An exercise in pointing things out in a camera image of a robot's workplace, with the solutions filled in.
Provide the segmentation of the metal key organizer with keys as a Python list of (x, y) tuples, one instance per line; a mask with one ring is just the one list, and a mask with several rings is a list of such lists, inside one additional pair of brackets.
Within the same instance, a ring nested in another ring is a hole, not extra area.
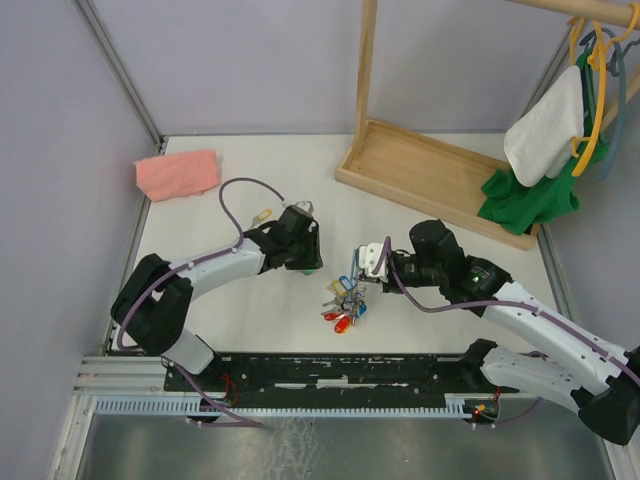
[(321, 316), (333, 325), (336, 334), (344, 334), (367, 312), (366, 286), (359, 279), (359, 250), (352, 254), (350, 270), (333, 280), (327, 290), (333, 297), (322, 304)]

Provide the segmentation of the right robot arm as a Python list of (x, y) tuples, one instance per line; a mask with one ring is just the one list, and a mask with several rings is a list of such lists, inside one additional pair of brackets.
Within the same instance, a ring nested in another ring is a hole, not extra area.
[(385, 293), (409, 295), (436, 287), (443, 311), (467, 310), (518, 335), (539, 353), (515, 353), (479, 339), (458, 368), (467, 389), (517, 389), (563, 406), (599, 437), (625, 446), (639, 427), (639, 352), (605, 340), (536, 299), (495, 263), (465, 254), (440, 220), (414, 225), (411, 253), (391, 241), (356, 250), (361, 281)]

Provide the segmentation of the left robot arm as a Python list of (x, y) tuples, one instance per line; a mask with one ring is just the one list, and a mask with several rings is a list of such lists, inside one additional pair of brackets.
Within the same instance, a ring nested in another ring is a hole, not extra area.
[(169, 262), (157, 254), (140, 260), (111, 307), (111, 318), (146, 355), (182, 367), (198, 389), (221, 378), (219, 355), (186, 327), (191, 303), (233, 281), (285, 268), (323, 266), (319, 224), (290, 205), (280, 217), (241, 233), (236, 243), (199, 257)]

